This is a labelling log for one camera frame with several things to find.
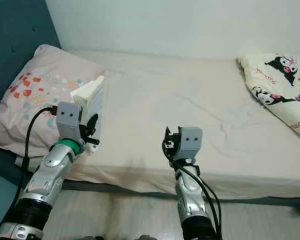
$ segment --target white wall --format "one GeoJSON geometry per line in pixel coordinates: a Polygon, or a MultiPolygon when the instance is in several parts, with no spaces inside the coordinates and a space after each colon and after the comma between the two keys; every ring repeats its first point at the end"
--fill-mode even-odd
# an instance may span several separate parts
{"type": "Polygon", "coordinates": [[[65,50],[300,54],[300,0],[46,0],[65,50]]]}

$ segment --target green ring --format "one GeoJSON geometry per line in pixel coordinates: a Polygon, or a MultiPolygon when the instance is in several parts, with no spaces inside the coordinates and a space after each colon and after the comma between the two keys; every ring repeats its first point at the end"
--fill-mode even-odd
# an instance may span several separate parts
{"type": "Polygon", "coordinates": [[[59,144],[63,144],[63,145],[66,145],[66,146],[70,147],[74,151],[75,155],[78,155],[79,152],[80,152],[80,146],[75,141],[72,141],[72,140],[69,140],[69,139],[62,139],[60,141],[55,142],[53,144],[53,146],[56,146],[56,145],[59,145],[59,144]]]}

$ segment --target bed frame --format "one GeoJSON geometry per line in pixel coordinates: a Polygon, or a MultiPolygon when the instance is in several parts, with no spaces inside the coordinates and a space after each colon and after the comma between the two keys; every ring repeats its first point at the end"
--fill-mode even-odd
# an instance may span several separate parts
{"type": "MultiPolygon", "coordinates": [[[[0,100],[5,91],[41,44],[61,48],[45,0],[0,0],[0,100]]],[[[16,155],[0,149],[0,176],[13,184],[19,182],[21,169],[15,165],[16,155]]],[[[30,179],[27,174],[24,185],[30,179]]],[[[63,189],[110,193],[138,194],[157,198],[175,198],[158,192],[138,193],[110,184],[66,180],[63,189]]],[[[300,206],[300,198],[265,197],[224,202],[300,206]]]]}

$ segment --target mattress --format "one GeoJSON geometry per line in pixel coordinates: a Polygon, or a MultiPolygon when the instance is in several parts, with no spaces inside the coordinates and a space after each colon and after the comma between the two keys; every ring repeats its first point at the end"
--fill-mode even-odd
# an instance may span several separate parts
{"type": "Polygon", "coordinates": [[[221,199],[300,197],[300,136],[246,89],[235,60],[71,51],[107,68],[98,152],[70,180],[175,193],[165,128],[200,127],[201,176],[221,199]]]}

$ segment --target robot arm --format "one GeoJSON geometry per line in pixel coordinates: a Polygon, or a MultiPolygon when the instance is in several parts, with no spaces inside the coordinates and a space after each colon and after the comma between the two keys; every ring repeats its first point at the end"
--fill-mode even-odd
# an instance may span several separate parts
{"type": "Polygon", "coordinates": [[[205,207],[204,193],[199,184],[181,166],[199,179],[199,166],[195,156],[201,148],[202,130],[197,127],[179,127],[179,133],[166,128],[162,143],[164,155],[175,170],[175,191],[178,197],[178,213],[184,240],[215,240],[216,231],[205,207]]]}
{"type": "Polygon", "coordinates": [[[88,137],[95,131],[98,115],[83,126],[80,125],[81,112],[78,105],[59,103],[56,124],[60,141],[43,157],[12,213],[1,225],[0,240],[42,239],[44,226],[75,159],[85,150],[87,142],[99,144],[99,140],[88,137]]]}

